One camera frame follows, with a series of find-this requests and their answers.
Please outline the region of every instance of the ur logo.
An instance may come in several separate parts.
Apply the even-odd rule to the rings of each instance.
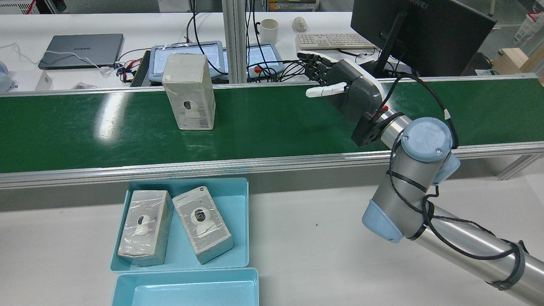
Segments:
[[[427,149],[433,149],[435,147],[436,140],[440,136],[440,131],[435,131],[427,126],[417,126],[414,131],[416,135],[416,143],[426,146]]]

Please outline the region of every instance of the black monitor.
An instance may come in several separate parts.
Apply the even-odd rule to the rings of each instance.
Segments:
[[[375,77],[392,76],[389,56],[420,76],[459,76],[496,22],[451,0],[355,0],[351,17],[351,27],[382,49],[363,66]]]

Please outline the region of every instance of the monitor stand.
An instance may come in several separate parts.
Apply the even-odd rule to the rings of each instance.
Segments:
[[[381,54],[378,60],[371,60],[369,62],[361,64],[361,67],[368,71],[370,74],[372,74],[375,78],[394,77],[393,75],[391,75],[393,71],[386,70],[385,65],[387,65],[387,62],[389,61],[389,57],[391,56],[391,52],[393,51],[393,47],[395,46],[395,42],[397,41],[400,29],[407,16],[407,11],[400,11],[397,14],[397,17],[393,22],[393,26],[389,31],[389,35],[387,35],[387,39],[385,41],[383,49],[381,50]]]

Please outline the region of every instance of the screen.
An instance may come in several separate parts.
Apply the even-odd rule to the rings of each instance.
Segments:
[[[274,49],[272,49],[272,46],[270,45],[261,45],[261,49],[263,50],[264,59],[266,62],[274,62],[277,61],[276,54],[274,53]],[[225,72],[228,72],[228,64],[227,64],[227,53],[226,51],[224,53],[224,61],[225,61]],[[259,50],[259,46],[251,46],[248,48],[248,55],[249,58],[249,65],[250,68],[252,68],[253,64],[262,63],[263,56],[261,54],[261,51]]]
[[[218,46],[214,45],[201,45],[204,54],[208,57],[208,60],[215,66],[219,67],[219,54]],[[166,67],[166,60],[168,56],[173,53],[189,53],[189,54],[202,54],[198,46],[188,46],[188,47],[174,47],[166,49],[156,49],[155,50],[155,60],[153,65],[153,73],[161,74],[164,72],[164,67]]]
[[[389,49],[382,50],[380,64],[392,55],[421,76],[461,75],[496,22],[445,0],[355,0],[351,16],[357,33],[378,48]],[[384,71],[375,66],[371,73]]]

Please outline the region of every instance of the light blue plastic bin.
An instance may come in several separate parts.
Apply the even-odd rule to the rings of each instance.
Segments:
[[[117,278],[113,306],[258,306],[254,268],[126,273]]]
[[[189,238],[177,213],[172,216],[172,225],[163,265],[138,267],[117,255],[119,240],[127,217],[128,207],[134,190],[167,190],[173,198],[199,186],[207,186],[221,213],[228,230],[232,234],[234,247],[211,261],[200,264],[196,259]],[[248,181],[245,178],[228,179],[177,179],[157,181],[137,181],[128,185],[125,196],[125,209],[119,225],[117,242],[113,250],[110,270],[115,273],[180,271],[221,268],[241,268],[249,264],[249,215]]]

